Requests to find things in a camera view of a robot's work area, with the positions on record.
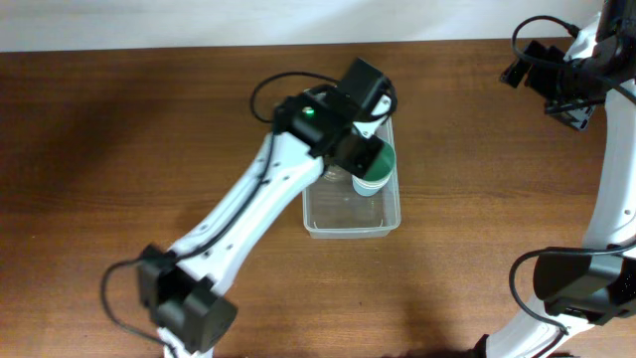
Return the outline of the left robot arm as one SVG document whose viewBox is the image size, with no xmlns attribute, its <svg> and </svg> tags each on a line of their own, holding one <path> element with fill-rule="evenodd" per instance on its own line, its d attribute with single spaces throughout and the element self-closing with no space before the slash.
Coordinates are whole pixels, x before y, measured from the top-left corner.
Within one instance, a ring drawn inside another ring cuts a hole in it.
<svg viewBox="0 0 636 358">
<path fill-rule="evenodd" d="M 238 314 L 226 300 L 244 260 L 287 205 L 336 166 L 362 196 L 395 170 L 377 135 L 398 107 L 391 80 L 362 59 L 338 80 L 286 97 L 265 119 L 270 131 L 217 207 L 168 251 L 155 246 L 137 268 L 141 303 L 167 357 L 210 357 Z"/>
</svg>

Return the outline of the blue plastic cup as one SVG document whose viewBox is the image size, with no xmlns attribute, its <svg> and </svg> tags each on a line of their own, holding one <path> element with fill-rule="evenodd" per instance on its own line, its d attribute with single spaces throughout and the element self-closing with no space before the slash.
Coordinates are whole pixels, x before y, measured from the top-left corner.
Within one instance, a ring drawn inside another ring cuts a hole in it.
<svg viewBox="0 0 636 358">
<path fill-rule="evenodd" d="M 354 188 L 354 190 L 355 190 L 355 192 L 356 192 L 357 194 L 359 194 L 359 195 L 361 195 L 361 196 L 363 196 L 363 197 L 371 197 L 371 196 L 374 196 L 374 195 L 376 195 L 378 192 L 380 192 L 380 191 L 383 189 L 383 188 L 382 188 L 382 189 L 380 189 L 380 190 L 378 190 L 378 189 L 376 189 L 376 190 L 374 190 L 374 189 L 372 189 L 372 190 L 366 190 L 365 188 L 362 188 L 362 187 L 360 187 L 360 186 L 357 186 L 354 182 L 353 182 L 353 188 Z"/>
</svg>

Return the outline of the green plastic cup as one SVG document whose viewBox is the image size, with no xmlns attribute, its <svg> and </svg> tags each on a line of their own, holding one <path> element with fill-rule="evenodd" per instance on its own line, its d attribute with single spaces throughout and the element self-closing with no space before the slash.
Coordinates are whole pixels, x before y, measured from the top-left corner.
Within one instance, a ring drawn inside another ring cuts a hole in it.
<svg viewBox="0 0 636 358">
<path fill-rule="evenodd" d="M 382 181 L 389 177 L 396 165 L 396 153 L 388 143 L 384 143 L 382 150 L 372 162 L 369 170 L 363 176 L 363 180 L 369 182 Z"/>
</svg>

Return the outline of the cream plastic cup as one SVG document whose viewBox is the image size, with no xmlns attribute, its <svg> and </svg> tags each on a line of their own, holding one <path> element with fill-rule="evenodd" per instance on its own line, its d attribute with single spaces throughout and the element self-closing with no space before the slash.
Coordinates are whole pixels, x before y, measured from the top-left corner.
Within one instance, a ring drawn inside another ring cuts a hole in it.
<svg viewBox="0 0 636 358">
<path fill-rule="evenodd" d="M 353 177 L 353 182 L 357 185 L 360 186 L 362 188 L 365 188 L 366 190 L 380 190 L 382 189 L 391 179 L 391 175 L 387 175 L 379 180 L 366 180 L 366 179 L 361 179 L 358 178 L 356 176 Z"/>
</svg>

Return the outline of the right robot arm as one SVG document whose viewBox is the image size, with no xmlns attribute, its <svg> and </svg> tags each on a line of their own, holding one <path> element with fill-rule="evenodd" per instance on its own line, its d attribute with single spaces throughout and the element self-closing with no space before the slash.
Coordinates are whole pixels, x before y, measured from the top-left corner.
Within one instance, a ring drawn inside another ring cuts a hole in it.
<svg viewBox="0 0 636 358">
<path fill-rule="evenodd" d="M 508 285 L 519 306 L 484 335 L 473 357 L 551 357 L 569 339 L 635 314 L 635 1 L 606 0 L 585 26 L 551 17 L 573 41 L 566 51 L 538 41 L 519 48 L 502 83 L 525 85 L 545 113 L 578 131 L 598 107 L 606 136 L 598 191 L 578 248 L 548 247 L 518 257 Z"/>
</svg>

